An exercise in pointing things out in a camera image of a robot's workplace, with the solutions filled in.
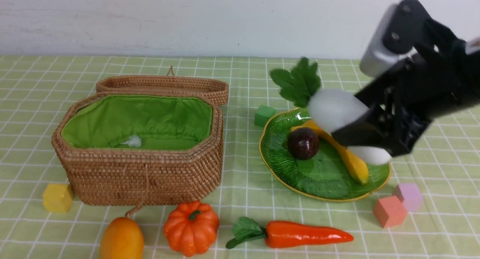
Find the toy pumpkin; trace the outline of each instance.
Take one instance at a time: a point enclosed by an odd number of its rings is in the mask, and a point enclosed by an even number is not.
[[[220,220],[208,204],[183,203],[173,210],[163,225],[163,233],[173,251],[185,257],[206,253],[215,243]]]

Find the robotic arm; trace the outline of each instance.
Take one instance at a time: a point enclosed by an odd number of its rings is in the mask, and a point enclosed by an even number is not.
[[[401,58],[413,48],[415,54]],[[360,70],[374,77],[355,94],[369,110],[331,133],[343,146],[406,155],[436,118],[480,103],[480,37],[457,38],[418,0],[390,6]]]

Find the table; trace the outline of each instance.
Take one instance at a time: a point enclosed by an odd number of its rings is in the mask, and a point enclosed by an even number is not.
[[[225,114],[225,162],[221,186],[203,201],[221,219],[218,241],[197,258],[417,259],[480,258],[480,107],[439,119],[411,156],[396,158],[389,183],[366,199],[324,203],[299,196],[276,181],[262,162],[262,128],[253,124],[265,104],[287,111],[268,70],[291,68],[298,59],[257,57],[0,56],[0,258],[97,258],[106,225],[130,207],[88,206],[75,199],[66,214],[48,213],[42,193],[50,182],[68,182],[50,136],[66,110],[94,93],[99,79],[119,74],[168,73],[216,78],[230,84]],[[358,90],[370,78],[358,61],[317,59],[325,88]],[[422,208],[398,227],[382,229],[372,214],[377,199],[399,182],[416,182]],[[144,258],[177,258],[161,225],[174,206],[146,206],[134,217],[145,237]],[[259,223],[288,219],[334,226],[355,241],[285,250],[261,240],[226,250],[240,216]]]

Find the white fluffy object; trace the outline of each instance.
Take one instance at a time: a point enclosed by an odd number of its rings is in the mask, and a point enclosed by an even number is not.
[[[128,141],[121,143],[121,145],[128,145],[131,148],[139,148],[142,146],[142,139],[138,135],[132,135]]]

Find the basket handle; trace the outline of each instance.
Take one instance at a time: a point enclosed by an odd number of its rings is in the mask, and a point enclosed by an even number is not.
[[[173,73],[173,66],[170,66],[170,68],[168,69],[168,72],[167,72],[166,76],[169,76],[170,73],[172,73],[172,77],[175,77],[175,73]]]
[[[147,199],[148,195],[149,195],[149,175],[148,175],[148,167],[147,165],[145,165],[145,182],[146,182],[146,190],[145,190],[145,194],[144,194],[144,197],[142,198],[142,200],[137,204],[137,206],[135,206],[134,208],[130,209],[129,211],[127,211],[127,213],[125,213],[125,217],[127,218],[130,218],[132,215],[134,215],[135,213],[137,213],[139,210],[142,209],[143,205],[144,205],[144,202],[145,200]]]

